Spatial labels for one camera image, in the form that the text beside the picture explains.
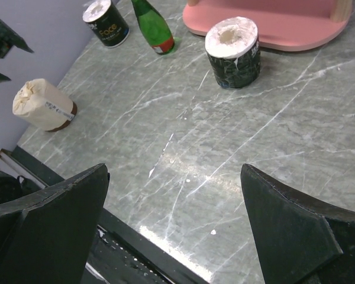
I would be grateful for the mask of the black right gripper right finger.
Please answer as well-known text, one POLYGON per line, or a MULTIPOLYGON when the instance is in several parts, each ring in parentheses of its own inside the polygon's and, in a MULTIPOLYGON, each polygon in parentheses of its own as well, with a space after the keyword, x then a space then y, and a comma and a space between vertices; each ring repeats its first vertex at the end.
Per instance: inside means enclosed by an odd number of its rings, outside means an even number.
POLYGON ((244 164, 241 187, 265 283, 355 283, 355 212, 244 164))

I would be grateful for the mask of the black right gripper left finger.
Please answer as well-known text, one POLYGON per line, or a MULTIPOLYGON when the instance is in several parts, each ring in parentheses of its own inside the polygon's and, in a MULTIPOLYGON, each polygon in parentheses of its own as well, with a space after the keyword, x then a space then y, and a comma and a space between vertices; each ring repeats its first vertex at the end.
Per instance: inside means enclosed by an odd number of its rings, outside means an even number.
POLYGON ((80 283, 108 186, 101 163, 0 204, 0 283, 80 283))

